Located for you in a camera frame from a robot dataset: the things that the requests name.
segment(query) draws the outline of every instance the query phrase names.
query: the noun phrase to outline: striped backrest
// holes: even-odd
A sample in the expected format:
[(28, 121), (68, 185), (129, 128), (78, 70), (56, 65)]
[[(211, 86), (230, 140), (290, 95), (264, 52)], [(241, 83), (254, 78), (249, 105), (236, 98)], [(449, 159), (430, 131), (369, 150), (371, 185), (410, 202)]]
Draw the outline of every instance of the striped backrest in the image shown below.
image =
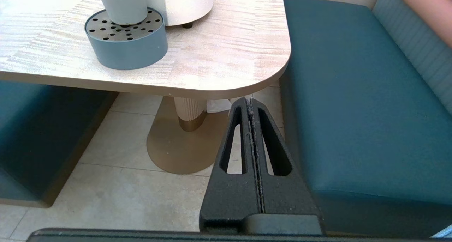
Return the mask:
[(452, 49), (402, 0), (378, 0), (373, 13), (452, 114)]

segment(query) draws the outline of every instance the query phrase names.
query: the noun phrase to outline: white container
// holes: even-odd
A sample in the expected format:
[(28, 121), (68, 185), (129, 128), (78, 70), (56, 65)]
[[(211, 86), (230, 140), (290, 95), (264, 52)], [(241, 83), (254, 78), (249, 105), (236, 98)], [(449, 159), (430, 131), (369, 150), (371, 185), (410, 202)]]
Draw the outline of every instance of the white container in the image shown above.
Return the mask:
[(108, 17), (119, 25), (136, 24), (147, 16), (147, 0), (102, 0), (102, 3)]
[(163, 15), (165, 25), (172, 26), (203, 17), (212, 9), (213, 0), (147, 0), (147, 5)]

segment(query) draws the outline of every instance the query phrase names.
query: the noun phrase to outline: skin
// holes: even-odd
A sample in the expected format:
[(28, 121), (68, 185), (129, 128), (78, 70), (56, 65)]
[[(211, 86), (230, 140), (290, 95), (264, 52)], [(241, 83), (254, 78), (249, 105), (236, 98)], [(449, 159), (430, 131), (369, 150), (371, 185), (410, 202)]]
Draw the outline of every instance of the skin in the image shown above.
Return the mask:
[(452, 0), (403, 0), (452, 48)]

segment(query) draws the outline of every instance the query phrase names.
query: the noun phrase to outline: wooden table top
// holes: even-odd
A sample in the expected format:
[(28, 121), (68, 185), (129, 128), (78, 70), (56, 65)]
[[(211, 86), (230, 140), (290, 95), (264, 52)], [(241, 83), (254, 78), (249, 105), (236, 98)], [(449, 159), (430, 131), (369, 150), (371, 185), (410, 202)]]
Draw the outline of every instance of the wooden table top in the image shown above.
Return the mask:
[(100, 0), (0, 0), (0, 80), (223, 99), (269, 86), (291, 52), (283, 0), (214, 0), (191, 29), (167, 27), (159, 62), (114, 70), (84, 32), (101, 9)]

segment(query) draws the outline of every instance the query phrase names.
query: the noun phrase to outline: metal grate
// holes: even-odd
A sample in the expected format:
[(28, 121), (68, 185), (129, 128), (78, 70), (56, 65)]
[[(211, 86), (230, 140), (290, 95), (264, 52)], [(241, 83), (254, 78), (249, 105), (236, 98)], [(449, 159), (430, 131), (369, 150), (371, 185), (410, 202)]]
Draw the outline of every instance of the metal grate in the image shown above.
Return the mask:
[(108, 18), (107, 11), (93, 15), (86, 24), (86, 33), (92, 38), (106, 41), (130, 41), (148, 36), (163, 25), (160, 14), (148, 10), (147, 17), (134, 25), (118, 25)]

